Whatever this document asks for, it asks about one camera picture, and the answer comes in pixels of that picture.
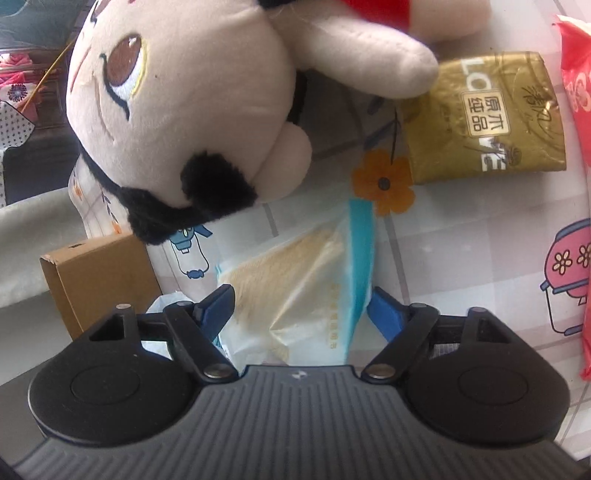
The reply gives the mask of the brown cardboard box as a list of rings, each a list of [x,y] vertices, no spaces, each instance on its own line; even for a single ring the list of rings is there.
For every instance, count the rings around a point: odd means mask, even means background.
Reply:
[[[161,295],[146,247],[132,234],[67,245],[42,255],[40,265],[73,339],[116,305],[143,312]]]

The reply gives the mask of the pink plaid tablecloth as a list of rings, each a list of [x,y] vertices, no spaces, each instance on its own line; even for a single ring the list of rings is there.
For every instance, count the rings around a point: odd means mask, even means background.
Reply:
[[[553,328],[574,324],[582,309],[576,299],[552,294],[546,280],[558,231],[590,216],[577,178],[576,131],[559,79],[559,47],[532,2],[487,2],[491,16],[483,29],[431,44],[439,70],[456,59],[540,54],[560,107],[565,170],[417,184],[400,112],[401,102],[415,97],[370,95],[307,70],[297,76],[295,112],[311,142],[311,164],[297,189],[178,230],[161,244],[146,243],[147,251],[162,292],[199,300],[220,284],[217,268],[226,260],[346,200],[368,201],[375,216],[370,290],[381,287],[401,303],[423,302],[445,314],[463,314],[472,306],[492,311],[564,377],[570,404],[557,441],[584,457],[590,452],[590,385],[575,372],[578,341]],[[131,230],[126,209],[82,157],[70,184],[90,236]],[[383,343],[365,308],[346,363],[365,364]]]

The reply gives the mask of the white cloth sofa cover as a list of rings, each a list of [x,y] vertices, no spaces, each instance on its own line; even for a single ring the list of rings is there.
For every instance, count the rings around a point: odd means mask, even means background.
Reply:
[[[46,292],[40,257],[86,238],[66,188],[3,207],[0,228],[2,307]]]

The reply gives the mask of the red cream plush doll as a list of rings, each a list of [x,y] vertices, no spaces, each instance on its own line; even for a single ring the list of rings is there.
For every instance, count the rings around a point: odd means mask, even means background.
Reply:
[[[490,16],[487,1],[97,1],[67,118],[132,232],[157,245],[297,189],[311,164],[298,74],[416,97],[439,73],[431,44]]]

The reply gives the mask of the gold tissue pack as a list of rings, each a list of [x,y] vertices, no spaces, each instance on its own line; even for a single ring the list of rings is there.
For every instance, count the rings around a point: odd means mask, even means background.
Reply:
[[[400,112],[417,184],[566,168],[559,103],[536,52],[445,61]]]

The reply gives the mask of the star patterned cloth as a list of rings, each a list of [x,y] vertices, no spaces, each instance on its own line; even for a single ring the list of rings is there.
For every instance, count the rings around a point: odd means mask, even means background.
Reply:
[[[22,146],[35,129],[33,122],[28,120],[9,103],[0,104],[0,150]]]

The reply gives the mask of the red plastic package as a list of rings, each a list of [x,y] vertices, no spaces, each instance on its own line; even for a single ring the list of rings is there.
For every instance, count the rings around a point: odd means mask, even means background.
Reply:
[[[577,178],[590,205],[590,24],[559,15],[555,25],[561,41],[560,74],[576,131]],[[582,309],[572,325],[555,325],[556,333],[578,341],[580,366],[575,372],[590,381],[590,216],[558,231],[547,255],[546,280],[554,295],[576,299]]]

